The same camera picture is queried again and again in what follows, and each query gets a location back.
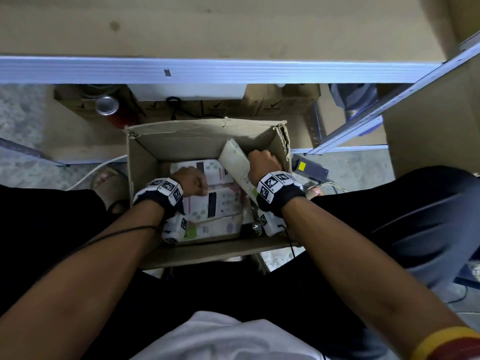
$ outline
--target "black pants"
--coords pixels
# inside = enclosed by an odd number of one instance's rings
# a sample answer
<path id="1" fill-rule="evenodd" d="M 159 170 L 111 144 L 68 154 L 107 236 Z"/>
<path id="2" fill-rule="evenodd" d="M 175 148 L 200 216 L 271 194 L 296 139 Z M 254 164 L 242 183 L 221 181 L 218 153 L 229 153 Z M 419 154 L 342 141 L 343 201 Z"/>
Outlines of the black pants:
<path id="1" fill-rule="evenodd" d="M 0 186 L 0 195 L 2 315 L 112 217 L 90 190 Z M 419 169 L 381 187 L 313 201 L 434 291 L 480 245 L 480 181 L 458 169 Z M 84 358 L 129 359 L 198 310 L 240 321 L 265 318 L 333 358 L 374 359 L 387 350 L 303 253 L 265 276 L 245 262 L 180 267 L 168 280 L 138 272 Z"/>

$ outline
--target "white shirt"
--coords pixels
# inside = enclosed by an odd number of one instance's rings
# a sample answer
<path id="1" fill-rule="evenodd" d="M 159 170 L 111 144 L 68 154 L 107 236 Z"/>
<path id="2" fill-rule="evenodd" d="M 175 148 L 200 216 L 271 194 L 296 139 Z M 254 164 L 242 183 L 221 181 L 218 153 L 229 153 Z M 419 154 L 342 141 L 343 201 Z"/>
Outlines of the white shirt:
<path id="1" fill-rule="evenodd" d="M 166 359 L 322 360 L 322 355 L 267 320 L 242 323 L 199 311 L 130 360 Z"/>

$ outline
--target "forearm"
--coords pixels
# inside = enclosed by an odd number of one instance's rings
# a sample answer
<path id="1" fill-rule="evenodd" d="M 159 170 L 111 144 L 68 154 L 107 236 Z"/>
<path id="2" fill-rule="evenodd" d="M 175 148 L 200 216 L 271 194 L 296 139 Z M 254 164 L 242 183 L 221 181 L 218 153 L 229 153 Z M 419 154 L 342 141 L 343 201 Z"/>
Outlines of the forearm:
<path id="1" fill-rule="evenodd" d="M 153 201 L 140 202 L 98 237 L 158 226 L 163 213 Z M 126 290 L 153 233 L 143 229 L 112 236 L 59 263 L 0 319 L 0 358 L 80 358 Z"/>
<path id="2" fill-rule="evenodd" d="M 282 214 L 345 304 L 403 357 L 431 333 L 465 325 L 380 248 L 314 203 L 292 199 Z"/>

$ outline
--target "hand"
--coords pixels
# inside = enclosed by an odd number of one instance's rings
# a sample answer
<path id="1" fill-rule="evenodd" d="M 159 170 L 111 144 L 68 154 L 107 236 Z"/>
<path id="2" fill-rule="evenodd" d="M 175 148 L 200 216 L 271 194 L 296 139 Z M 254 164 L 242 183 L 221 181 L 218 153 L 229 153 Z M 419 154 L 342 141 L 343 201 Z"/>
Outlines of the hand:
<path id="1" fill-rule="evenodd" d="M 172 174 L 172 179 L 180 183 L 183 197 L 207 196 L 207 178 L 197 168 L 189 166 L 181 168 Z"/>
<path id="2" fill-rule="evenodd" d="M 255 187 L 266 174 L 282 170 L 282 164 L 268 150 L 254 150 L 248 154 L 248 160 L 250 161 L 248 179 Z"/>

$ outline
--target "wristband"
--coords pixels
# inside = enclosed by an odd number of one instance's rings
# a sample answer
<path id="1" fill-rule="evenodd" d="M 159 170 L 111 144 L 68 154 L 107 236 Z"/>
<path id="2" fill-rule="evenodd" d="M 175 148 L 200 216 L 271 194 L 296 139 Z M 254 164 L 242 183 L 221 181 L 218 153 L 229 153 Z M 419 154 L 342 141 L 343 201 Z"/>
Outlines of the wristband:
<path id="1" fill-rule="evenodd" d="M 283 218 L 282 208 L 295 197 L 305 197 L 303 185 L 291 174 L 278 171 L 266 174 L 257 185 L 258 208 Z"/>
<path id="2" fill-rule="evenodd" d="M 177 211 L 184 214 L 183 189 L 180 183 L 172 178 L 157 178 L 148 183 L 135 194 L 133 205 L 145 200 L 152 200 L 163 207 L 164 220 L 174 217 Z"/>

